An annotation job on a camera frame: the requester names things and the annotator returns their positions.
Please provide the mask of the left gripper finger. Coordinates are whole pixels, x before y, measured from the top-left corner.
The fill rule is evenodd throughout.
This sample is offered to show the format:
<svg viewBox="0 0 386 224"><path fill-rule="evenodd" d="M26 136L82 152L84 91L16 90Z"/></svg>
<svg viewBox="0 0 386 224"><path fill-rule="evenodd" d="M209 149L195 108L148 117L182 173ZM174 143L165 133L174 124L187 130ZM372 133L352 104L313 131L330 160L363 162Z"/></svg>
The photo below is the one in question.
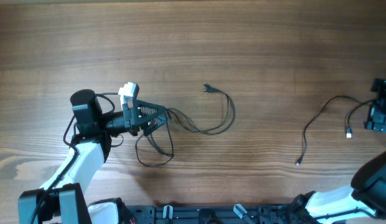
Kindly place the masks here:
<svg viewBox="0 0 386 224"><path fill-rule="evenodd" d="M149 136L155 130L159 129L161 126L165 125L166 123L167 123L166 115L161 114L153 119L149 119L148 121L145 121L141 125L141 129L143 130L144 136Z"/></svg>
<svg viewBox="0 0 386 224"><path fill-rule="evenodd" d="M153 119L161 114L165 114L166 108L161 105L149 103L147 101L133 99L132 103L138 103L142 106L141 112L143 115L142 122L148 121L149 119Z"/></svg>

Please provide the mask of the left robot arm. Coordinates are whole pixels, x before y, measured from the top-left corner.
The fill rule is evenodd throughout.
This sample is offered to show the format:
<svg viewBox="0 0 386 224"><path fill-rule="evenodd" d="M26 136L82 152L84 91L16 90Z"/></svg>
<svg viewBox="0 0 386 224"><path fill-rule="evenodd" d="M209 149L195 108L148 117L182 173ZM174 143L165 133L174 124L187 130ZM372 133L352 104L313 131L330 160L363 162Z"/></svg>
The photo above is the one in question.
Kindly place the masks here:
<svg viewBox="0 0 386 224"><path fill-rule="evenodd" d="M73 131L64 143L70 152L56 173L38 189L25 191L18 200L20 223L43 223L60 217L62 223L136 223L135 212L120 198L99 200L87 205L84 193L96 171L106 162L112 139L123 133L149 136L168 123L167 109L137 99L139 88L128 83L118 95L121 111L104 113L98 102L107 93L84 89L70 102L73 117L67 126Z"/></svg>

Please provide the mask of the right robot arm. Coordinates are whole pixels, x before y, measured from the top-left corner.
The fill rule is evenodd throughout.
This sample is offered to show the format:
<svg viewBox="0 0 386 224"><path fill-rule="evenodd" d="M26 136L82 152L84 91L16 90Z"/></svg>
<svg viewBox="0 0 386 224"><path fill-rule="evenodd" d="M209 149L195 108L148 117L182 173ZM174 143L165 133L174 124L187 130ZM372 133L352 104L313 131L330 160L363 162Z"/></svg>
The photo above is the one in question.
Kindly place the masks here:
<svg viewBox="0 0 386 224"><path fill-rule="evenodd" d="M347 139L352 137L351 116L363 106L369 108L365 128L386 133L386 79L374 79L370 90L375 98L360 101L345 118ZM386 151L364 164L350 185L299 195L282 214L285 223L344 223L360 217L386 220Z"/></svg>

